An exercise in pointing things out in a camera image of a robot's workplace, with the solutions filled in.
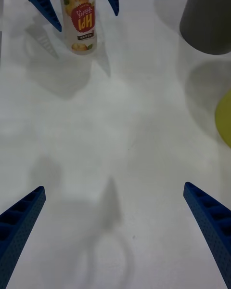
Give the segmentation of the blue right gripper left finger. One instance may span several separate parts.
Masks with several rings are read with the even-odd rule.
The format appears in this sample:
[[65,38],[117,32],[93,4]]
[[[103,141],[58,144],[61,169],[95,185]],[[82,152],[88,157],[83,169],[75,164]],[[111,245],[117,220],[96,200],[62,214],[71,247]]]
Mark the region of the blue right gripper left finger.
[[46,201],[39,186],[0,215],[0,288],[5,289]]

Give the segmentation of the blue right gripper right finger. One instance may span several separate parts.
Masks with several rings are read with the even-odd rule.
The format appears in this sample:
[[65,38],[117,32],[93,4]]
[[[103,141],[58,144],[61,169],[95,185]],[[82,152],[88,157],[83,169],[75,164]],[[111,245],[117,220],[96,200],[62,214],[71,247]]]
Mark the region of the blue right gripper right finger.
[[190,182],[184,185],[183,197],[200,227],[227,288],[231,288],[231,211]]

